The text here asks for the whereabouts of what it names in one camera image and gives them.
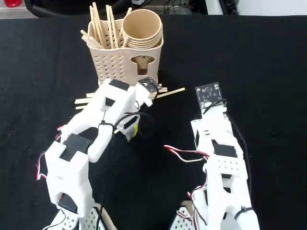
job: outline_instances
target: red object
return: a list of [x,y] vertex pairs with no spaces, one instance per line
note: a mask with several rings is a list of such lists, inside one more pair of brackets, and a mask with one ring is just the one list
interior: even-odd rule
[[22,3],[22,0],[4,0],[7,7],[16,7]]

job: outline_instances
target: perforated metal plate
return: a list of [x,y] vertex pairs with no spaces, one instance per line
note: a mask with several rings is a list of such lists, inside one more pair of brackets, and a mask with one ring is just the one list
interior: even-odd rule
[[[88,217],[79,219],[79,230],[95,230],[97,224],[98,213],[96,209],[92,208]],[[64,219],[64,214],[62,211],[59,211],[56,217],[53,219],[51,225],[60,223]],[[76,222],[78,220],[69,215],[66,216],[64,222],[61,224],[51,227],[48,230],[73,230],[75,229]],[[105,227],[101,220],[99,221],[98,230],[105,230]]]
[[215,167],[218,173],[238,175],[247,179],[245,161],[235,157],[213,155],[209,158],[207,167]]
[[[181,212],[182,214],[189,213],[186,207],[181,207],[179,209],[179,212]],[[169,230],[193,230],[193,229],[194,227],[192,221],[188,219],[183,219],[182,217],[176,215],[176,218],[174,219],[174,222]]]

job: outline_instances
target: black cable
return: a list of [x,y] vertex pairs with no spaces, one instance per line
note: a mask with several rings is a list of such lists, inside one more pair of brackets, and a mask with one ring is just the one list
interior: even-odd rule
[[53,228],[53,227],[55,227],[55,226],[58,226],[58,225],[60,225],[61,223],[64,222],[64,220],[66,219],[66,214],[65,214],[65,212],[64,212],[62,209],[60,209],[60,210],[61,210],[62,213],[64,214],[64,219],[63,219],[60,223],[58,223],[58,224],[49,225],[49,226],[44,227],[43,230],[48,230],[48,229]]
[[248,145],[242,135],[242,133],[240,132],[238,126],[235,124],[235,122],[233,121],[233,119],[229,116],[228,113],[226,113],[226,115],[228,116],[228,120],[230,121],[230,123],[232,124],[232,126],[235,128],[236,130],[236,133],[239,135],[242,143],[243,143],[243,146],[244,146],[244,153],[245,153],[245,161],[246,161],[246,165],[247,165],[247,168],[248,168],[248,190],[249,190],[249,196],[251,198],[251,189],[252,189],[252,179],[251,179],[251,168],[250,168],[250,162],[249,162],[249,153],[248,153]]
[[98,218],[97,218],[97,223],[96,223],[96,230],[98,230],[98,228],[99,228],[99,221],[101,220],[101,222],[103,222],[102,217],[101,217],[102,209],[103,209],[103,206],[101,204],[99,212],[97,212],[98,213]]
[[223,102],[224,104],[226,103],[226,99],[221,99],[221,100],[218,100],[216,102],[213,102],[211,103],[211,105],[209,105],[207,108],[205,108],[205,111],[203,111],[202,114],[205,114],[206,112],[208,112],[209,109],[211,109],[212,107],[216,106],[217,104]]
[[117,126],[120,124],[120,122],[121,122],[122,120],[126,119],[127,117],[134,116],[134,115],[143,115],[143,116],[146,116],[146,117],[148,117],[148,119],[149,119],[152,123],[154,123],[153,118],[152,118],[150,115],[148,115],[147,113],[143,113],[143,112],[134,112],[134,113],[129,113],[129,114],[124,115],[123,117],[121,117],[121,118],[114,124],[114,127],[117,127]]

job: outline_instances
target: black circuit board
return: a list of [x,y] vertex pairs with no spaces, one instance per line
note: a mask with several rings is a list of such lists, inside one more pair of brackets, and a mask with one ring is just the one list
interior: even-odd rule
[[161,89],[161,86],[151,77],[143,78],[139,80],[139,83],[142,83],[150,93],[157,92],[157,88]]
[[195,87],[195,90],[201,109],[222,99],[222,93],[218,82]]

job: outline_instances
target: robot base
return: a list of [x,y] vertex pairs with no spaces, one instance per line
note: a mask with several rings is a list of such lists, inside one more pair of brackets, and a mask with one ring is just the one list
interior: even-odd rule
[[[66,218],[63,221],[64,214],[62,211],[59,211],[56,217],[53,219],[51,225],[60,223],[61,221],[63,222],[59,225],[48,228],[48,230],[95,230],[98,216],[99,214],[97,213],[97,210],[95,208],[92,208],[88,217],[79,219],[78,228],[76,226],[76,222],[78,221],[77,218],[66,215]],[[98,230],[106,230],[101,220],[99,220]]]

